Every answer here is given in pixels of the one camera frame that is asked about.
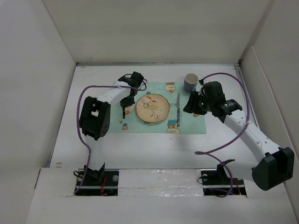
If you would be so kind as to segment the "steel fork patterned handle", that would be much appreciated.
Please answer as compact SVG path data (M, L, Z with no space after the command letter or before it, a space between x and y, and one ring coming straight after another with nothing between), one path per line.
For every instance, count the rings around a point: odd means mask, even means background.
M125 107L122 107L122 118L125 119L125 117L126 117Z

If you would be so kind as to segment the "steel knife patterned handle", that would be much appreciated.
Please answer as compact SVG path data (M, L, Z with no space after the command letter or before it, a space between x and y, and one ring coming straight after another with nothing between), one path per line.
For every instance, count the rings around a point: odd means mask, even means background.
M177 126L180 126L180 93L177 95Z

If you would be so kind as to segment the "cream bird pattern plate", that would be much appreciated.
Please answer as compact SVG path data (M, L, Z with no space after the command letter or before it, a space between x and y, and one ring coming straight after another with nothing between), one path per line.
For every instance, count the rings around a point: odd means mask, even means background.
M147 123L164 121L170 112L168 100L159 94L146 94L141 96L135 104L138 118Z

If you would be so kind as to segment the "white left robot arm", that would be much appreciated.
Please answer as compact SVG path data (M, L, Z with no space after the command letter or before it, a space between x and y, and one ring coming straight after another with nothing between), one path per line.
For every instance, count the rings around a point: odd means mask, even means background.
M147 81L143 75L134 71L131 74L121 76L115 85L90 85L85 87L78 99L76 112L76 126L80 141L88 150L87 163L84 166L84 172L79 178L88 180L99 185L104 181L105 163L96 162L98 168L91 168L92 148L83 140L82 135L89 136L95 141L104 137L110 127L111 107L119 103L122 109L123 118L125 118L125 108L135 103L134 97L140 91L145 91ZM103 88L106 91L98 97L86 97L81 105L85 92L91 88Z

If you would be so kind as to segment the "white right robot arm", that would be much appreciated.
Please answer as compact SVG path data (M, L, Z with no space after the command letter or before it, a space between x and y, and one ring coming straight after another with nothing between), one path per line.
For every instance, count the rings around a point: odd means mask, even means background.
M210 112L237 134L256 159L254 165L232 164L233 159L221 162L216 172L217 181L226 184L233 178L253 181L261 190L290 180L294 170L294 152L282 148L269 139L248 118L247 113L233 99L227 100L219 82L199 81L200 91L192 91L183 111L205 115Z

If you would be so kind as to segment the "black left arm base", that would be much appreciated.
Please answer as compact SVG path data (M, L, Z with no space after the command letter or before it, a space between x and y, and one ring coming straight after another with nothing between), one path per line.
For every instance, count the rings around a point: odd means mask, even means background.
M119 170L105 170L103 177L99 179L86 175L81 187L83 169L74 171L73 174L76 177L76 196L118 196Z

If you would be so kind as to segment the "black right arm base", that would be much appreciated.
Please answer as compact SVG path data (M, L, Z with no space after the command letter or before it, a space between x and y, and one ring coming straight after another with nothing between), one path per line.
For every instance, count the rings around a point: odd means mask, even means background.
M201 176L197 179L197 182L202 185L204 196L247 195L244 181L237 178L231 180L221 163L216 168L201 169L200 174Z

